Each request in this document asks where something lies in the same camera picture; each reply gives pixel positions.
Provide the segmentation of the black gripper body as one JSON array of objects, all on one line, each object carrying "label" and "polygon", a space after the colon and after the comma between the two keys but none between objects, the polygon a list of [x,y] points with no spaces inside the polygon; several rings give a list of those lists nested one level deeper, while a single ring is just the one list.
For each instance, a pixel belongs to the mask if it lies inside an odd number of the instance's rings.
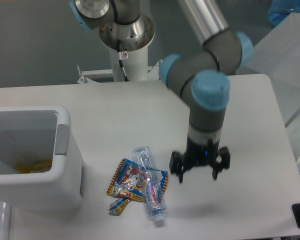
[{"label": "black gripper body", "polygon": [[186,151],[183,157],[184,168],[214,167],[218,157],[220,141],[209,139],[207,143],[197,144],[187,137]]}]

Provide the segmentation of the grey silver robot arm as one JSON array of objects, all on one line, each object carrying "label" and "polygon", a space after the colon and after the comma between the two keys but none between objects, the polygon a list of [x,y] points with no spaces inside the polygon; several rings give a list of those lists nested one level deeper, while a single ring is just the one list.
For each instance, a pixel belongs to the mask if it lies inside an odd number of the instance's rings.
[{"label": "grey silver robot arm", "polygon": [[[182,180],[190,169],[210,166],[217,178],[231,159],[229,150],[219,146],[230,99],[228,75],[251,59],[253,45],[245,33],[230,30],[214,0],[181,0],[179,5],[202,51],[188,58],[168,55],[158,67],[159,79],[189,106],[186,150],[171,154],[169,169]],[[84,31],[99,30],[114,81],[147,79],[155,28],[138,0],[72,0],[69,6]]]}]

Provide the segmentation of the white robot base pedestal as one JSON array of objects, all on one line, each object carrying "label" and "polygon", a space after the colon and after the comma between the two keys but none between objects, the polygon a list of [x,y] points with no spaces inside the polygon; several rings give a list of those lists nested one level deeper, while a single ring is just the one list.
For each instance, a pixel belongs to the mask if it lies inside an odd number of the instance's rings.
[{"label": "white robot base pedestal", "polygon": [[148,75],[148,47],[134,51],[120,51],[108,47],[114,82],[146,81]]}]

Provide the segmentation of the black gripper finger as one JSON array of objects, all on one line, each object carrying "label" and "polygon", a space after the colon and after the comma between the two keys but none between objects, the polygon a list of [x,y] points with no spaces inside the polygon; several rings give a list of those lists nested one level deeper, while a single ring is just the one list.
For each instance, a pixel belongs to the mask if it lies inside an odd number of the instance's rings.
[{"label": "black gripper finger", "polygon": [[183,183],[185,172],[191,170],[193,167],[188,153],[181,153],[179,151],[173,151],[171,153],[169,170],[170,173],[178,177],[180,184]]},{"label": "black gripper finger", "polygon": [[212,177],[214,180],[217,180],[219,173],[224,169],[230,168],[231,154],[229,149],[225,146],[220,148],[217,151],[216,157],[213,157],[209,162],[209,165],[212,167]]}]

